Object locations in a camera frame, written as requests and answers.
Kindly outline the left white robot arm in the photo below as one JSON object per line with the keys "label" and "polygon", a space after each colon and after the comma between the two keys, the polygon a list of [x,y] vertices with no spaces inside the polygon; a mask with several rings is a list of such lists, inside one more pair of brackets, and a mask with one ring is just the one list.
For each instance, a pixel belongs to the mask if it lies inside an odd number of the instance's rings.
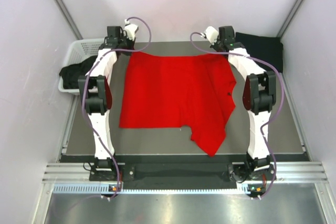
{"label": "left white robot arm", "polygon": [[124,27],[108,26],[107,36],[98,50],[93,66],[78,78],[83,117],[92,128],[95,141],[95,159],[91,167],[92,180],[114,180],[119,176],[111,143],[109,113],[113,98],[110,79],[113,65],[120,52],[134,49],[138,26],[127,23]]}

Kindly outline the red t shirt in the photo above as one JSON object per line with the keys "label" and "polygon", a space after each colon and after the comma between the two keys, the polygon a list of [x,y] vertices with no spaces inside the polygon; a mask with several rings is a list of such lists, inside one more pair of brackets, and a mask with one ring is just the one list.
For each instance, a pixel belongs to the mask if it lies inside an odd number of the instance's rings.
{"label": "red t shirt", "polygon": [[135,52],[125,74],[120,127],[188,126],[190,139],[214,156],[235,109],[236,79],[221,55],[154,56]]}

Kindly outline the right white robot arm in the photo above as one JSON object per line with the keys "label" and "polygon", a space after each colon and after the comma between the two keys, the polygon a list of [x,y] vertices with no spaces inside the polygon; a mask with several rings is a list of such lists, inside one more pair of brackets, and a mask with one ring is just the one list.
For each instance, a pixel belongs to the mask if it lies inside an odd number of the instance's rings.
{"label": "right white robot arm", "polygon": [[266,71],[248,54],[242,43],[235,40],[232,26],[216,29],[209,26],[204,37],[216,52],[223,52],[228,62],[245,80],[243,105],[249,116],[249,146],[243,168],[234,169],[234,177],[243,173],[246,179],[256,180],[270,169],[268,125],[276,103],[276,74]]}

